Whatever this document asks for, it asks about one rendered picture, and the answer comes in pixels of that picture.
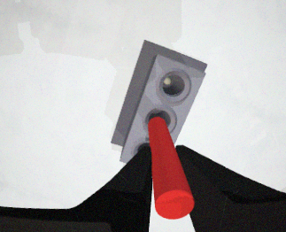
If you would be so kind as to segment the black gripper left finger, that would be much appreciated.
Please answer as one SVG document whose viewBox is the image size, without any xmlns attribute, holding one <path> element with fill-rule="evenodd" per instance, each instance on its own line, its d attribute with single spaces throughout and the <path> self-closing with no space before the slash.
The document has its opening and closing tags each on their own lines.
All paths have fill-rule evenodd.
<svg viewBox="0 0 286 232">
<path fill-rule="evenodd" d="M 0 206 L 0 232 L 150 232 L 152 189 L 152 151 L 142 147 L 74 208 Z"/>
</svg>

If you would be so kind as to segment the red peg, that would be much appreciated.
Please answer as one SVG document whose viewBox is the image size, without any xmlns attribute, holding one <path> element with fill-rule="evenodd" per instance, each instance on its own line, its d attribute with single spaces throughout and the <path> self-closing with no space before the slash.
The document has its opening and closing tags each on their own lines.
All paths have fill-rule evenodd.
<svg viewBox="0 0 286 232">
<path fill-rule="evenodd" d="M 192 212 L 196 202 L 163 117 L 150 119 L 149 138 L 157 214 L 169 220 L 182 219 Z"/>
</svg>

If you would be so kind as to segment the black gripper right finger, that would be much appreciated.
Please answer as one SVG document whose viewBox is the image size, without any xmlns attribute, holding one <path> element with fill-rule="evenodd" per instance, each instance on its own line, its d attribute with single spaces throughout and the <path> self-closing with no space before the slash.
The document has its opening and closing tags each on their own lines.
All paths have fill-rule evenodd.
<svg viewBox="0 0 286 232">
<path fill-rule="evenodd" d="M 189 182 L 194 232 L 286 232 L 286 192 L 229 170 L 222 164 L 177 145 Z"/>
</svg>

